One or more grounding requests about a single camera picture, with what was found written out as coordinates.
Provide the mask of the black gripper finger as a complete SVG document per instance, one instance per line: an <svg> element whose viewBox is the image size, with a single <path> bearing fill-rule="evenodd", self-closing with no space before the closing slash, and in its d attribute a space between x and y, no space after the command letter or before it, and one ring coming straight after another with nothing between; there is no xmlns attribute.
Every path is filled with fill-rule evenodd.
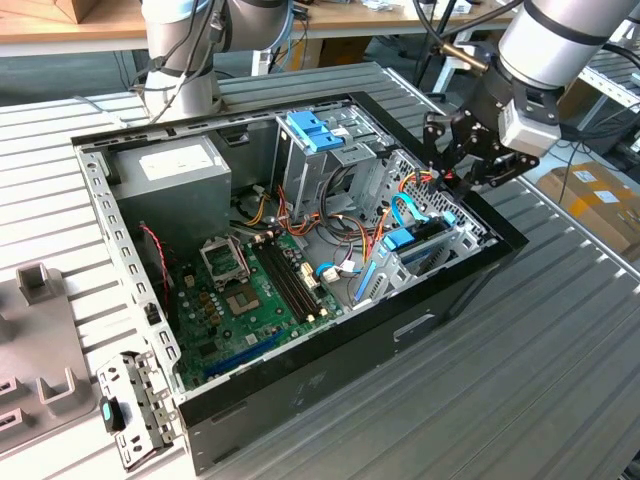
<svg viewBox="0 0 640 480"><path fill-rule="evenodd" d="M540 164L538 157L520 152L510 152L493 158L481 158L467 155L469 169L452 180L452 191L456 198L463 198L472 190L483 187L497 188L504 183L523 175Z"/></svg>
<svg viewBox="0 0 640 480"><path fill-rule="evenodd" d="M463 119L461 111L449 115L428 111L423 121L424 161L432 173L432 187L438 188L448 174L454 174L456 166L463 159L462 144L457 135L457 124ZM451 139L444 149L439 150L437 142L449 132Z"/></svg>

